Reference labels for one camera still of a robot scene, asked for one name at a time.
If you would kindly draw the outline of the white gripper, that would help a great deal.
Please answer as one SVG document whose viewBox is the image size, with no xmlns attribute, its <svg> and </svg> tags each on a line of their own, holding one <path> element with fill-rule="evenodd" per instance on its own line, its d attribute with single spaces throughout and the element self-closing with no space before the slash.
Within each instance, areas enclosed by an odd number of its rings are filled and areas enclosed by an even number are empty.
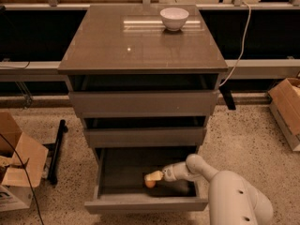
<svg viewBox="0 0 300 225">
<path fill-rule="evenodd" d="M 151 172 L 144 177 L 144 180 L 160 181 L 162 178 L 167 182 L 177 181 L 178 178 L 175 174 L 174 166 L 166 166 L 162 169 L 162 171 Z"/>
</svg>

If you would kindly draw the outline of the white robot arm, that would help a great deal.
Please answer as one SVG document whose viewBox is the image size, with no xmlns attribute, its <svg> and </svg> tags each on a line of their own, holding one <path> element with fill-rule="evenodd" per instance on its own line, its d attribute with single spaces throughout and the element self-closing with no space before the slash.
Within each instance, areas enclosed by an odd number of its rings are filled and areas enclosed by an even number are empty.
<svg viewBox="0 0 300 225">
<path fill-rule="evenodd" d="M 270 200 L 236 172 L 219 171 L 200 155 L 190 154 L 183 162 L 165 166 L 144 177 L 148 188 L 156 181 L 197 181 L 209 183 L 210 225 L 270 225 L 274 209 Z"/>
</svg>

